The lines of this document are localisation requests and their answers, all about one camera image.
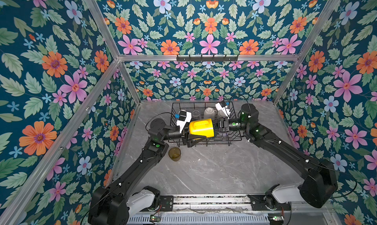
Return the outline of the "olive green glass cup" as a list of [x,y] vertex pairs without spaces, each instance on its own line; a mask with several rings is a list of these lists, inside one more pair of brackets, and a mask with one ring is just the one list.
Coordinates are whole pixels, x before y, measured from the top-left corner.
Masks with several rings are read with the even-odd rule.
[[179,161],[181,159],[181,150],[178,147],[173,147],[168,151],[168,156],[173,161]]

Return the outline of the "white ceramic mug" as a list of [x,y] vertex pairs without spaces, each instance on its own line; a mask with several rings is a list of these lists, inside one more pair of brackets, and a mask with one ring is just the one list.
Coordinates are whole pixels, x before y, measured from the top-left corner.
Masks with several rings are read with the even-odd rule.
[[217,111],[212,107],[207,107],[203,114],[203,119],[211,119],[212,121],[216,118]]

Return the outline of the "yellow mug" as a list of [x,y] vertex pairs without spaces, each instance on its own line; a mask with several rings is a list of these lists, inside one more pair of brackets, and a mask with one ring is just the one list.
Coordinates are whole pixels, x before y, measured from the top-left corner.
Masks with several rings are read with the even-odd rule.
[[212,119],[204,119],[190,122],[189,132],[191,135],[212,138],[215,136]]

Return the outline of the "clear glass cup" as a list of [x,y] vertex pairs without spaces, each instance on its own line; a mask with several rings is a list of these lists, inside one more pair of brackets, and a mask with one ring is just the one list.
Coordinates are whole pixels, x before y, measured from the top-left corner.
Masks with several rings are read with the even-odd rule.
[[199,110],[193,110],[192,112],[192,118],[193,119],[196,119],[196,120],[200,120],[201,119],[201,113]]

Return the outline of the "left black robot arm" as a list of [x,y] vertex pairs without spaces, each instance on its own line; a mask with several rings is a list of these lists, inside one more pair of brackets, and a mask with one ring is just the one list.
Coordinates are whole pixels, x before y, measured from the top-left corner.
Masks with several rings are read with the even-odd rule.
[[163,119],[154,119],[148,134],[140,156],[131,167],[106,188],[98,188],[93,193],[88,211],[89,224],[127,224],[130,217],[154,203],[156,189],[146,187],[135,195],[132,191],[166,155],[169,149],[167,141],[186,137],[196,145],[206,139],[202,135],[184,134],[178,127],[166,125]]

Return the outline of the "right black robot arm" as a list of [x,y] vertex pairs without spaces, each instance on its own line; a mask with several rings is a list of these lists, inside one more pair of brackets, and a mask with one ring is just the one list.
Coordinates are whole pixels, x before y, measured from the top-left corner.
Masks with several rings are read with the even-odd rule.
[[306,202],[314,208],[321,208],[337,191],[332,163],[328,160],[319,161],[284,142],[259,123],[259,112],[253,104],[243,104],[238,118],[231,116],[228,105],[223,101],[216,104],[216,109],[220,115],[219,131],[242,131],[248,142],[275,155],[303,179],[302,183],[276,184],[271,187],[263,198],[268,209],[274,210],[278,204],[288,202]]

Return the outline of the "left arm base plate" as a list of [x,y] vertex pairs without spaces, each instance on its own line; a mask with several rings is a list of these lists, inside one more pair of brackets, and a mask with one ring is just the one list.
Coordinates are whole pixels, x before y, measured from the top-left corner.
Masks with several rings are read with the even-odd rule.
[[154,199],[154,212],[171,212],[173,211],[174,197],[168,196],[156,196]]

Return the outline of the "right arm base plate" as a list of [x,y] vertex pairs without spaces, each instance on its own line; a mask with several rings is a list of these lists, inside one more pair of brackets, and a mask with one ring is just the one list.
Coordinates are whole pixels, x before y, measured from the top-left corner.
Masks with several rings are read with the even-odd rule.
[[258,194],[258,195],[248,194],[247,197],[250,199],[250,204],[254,211],[262,211],[262,210],[290,211],[291,210],[291,205],[289,202],[279,203],[272,196],[266,196],[262,194]]

